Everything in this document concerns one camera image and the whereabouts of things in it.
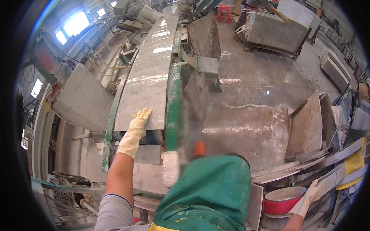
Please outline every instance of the factory window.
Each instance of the factory window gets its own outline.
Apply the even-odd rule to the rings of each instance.
[[[31,91],[31,95],[33,98],[36,98],[38,94],[40,93],[41,87],[42,87],[42,82],[40,80],[36,80],[35,86],[33,87]]]
[[[64,45],[66,42],[67,42],[67,39],[65,38],[65,36],[63,35],[63,32],[62,31],[58,31],[55,33],[55,35],[57,36],[57,39],[60,41],[60,43],[62,45]]]
[[[97,11],[99,18],[101,18],[103,15],[105,15],[105,10],[104,8],[101,8],[100,10]]]
[[[71,20],[69,20],[64,26],[65,32],[68,34],[69,37],[76,36],[81,31],[83,31],[86,27],[90,25],[89,20],[86,17],[86,14],[81,11],[76,16],[74,16]]]

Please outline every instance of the red plastic stool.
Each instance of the red plastic stool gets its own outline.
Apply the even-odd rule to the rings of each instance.
[[[220,20],[227,20],[229,23],[232,22],[229,5],[218,5],[217,22],[220,22]]]

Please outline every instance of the green cloth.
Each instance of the green cloth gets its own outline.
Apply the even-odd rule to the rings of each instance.
[[[237,156],[194,160],[157,207],[154,223],[181,231],[245,231],[251,180]]]

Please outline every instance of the cable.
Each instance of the cable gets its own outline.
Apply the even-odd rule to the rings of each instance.
[[[35,66],[33,66],[33,75],[32,75],[32,80],[30,81],[30,82],[28,82],[27,81],[27,79],[26,79],[26,76],[24,75],[24,69],[26,68],[26,67],[28,67],[28,66],[31,66],[31,63],[28,63],[28,65],[27,66],[25,66],[24,68],[22,68],[22,73],[23,73],[23,77],[24,77],[24,80],[27,82],[27,83],[32,83],[33,82],[33,79],[35,78],[35,72],[36,72],[36,69],[35,69]]]
[[[47,74],[49,74],[49,75],[56,75],[56,74],[58,74],[59,72],[60,72],[60,70],[62,69],[62,66],[63,66],[63,63],[62,62],[60,62],[60,68],[59,68],[59,70],[56,72],[56,73],[54,73],[54,74],[52,74],[52,73],[49,73],[49,72],[47,72],[42,66],[40,66],[39,64],[38,64],[38,61],[36,61],[35,62],[36,64],[37,64],[37,66],[39,66],[44,72],[46,72]]]
[[[51,35],[50,35],[50,33],[49,32],[46,32],[46,31],[41,31],[40,33],[45,33],[45,34],[47,34],[48,36],[49,36],[49,38],[50,38],[50,40],[54,43],[54,41],[53,41],[53,39],[52,39],[52,37],[51,37]],[[72,58],[72,57],[70,57],[70,56],[68,56],[68,55],[66,55],[55,43],[54,43],[54,46],[58,49],[58,51],[62,54],[62,55],[65,55],[65,56],[67,56],[68,58],[70,58],[70,59],[73,59],[73,60],[75,60],[75,61],[77,61],[77,62],[79,62],[79,63],[81,63],[80,61],[78,61],[77,59],[74,59],[74,58]]]

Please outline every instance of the gray stone block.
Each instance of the gray stone block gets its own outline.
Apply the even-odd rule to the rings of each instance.
[[[215,79],[218,77],[218,65],[216,58],[198,57],[197,72],[203,72],[204,77]]]

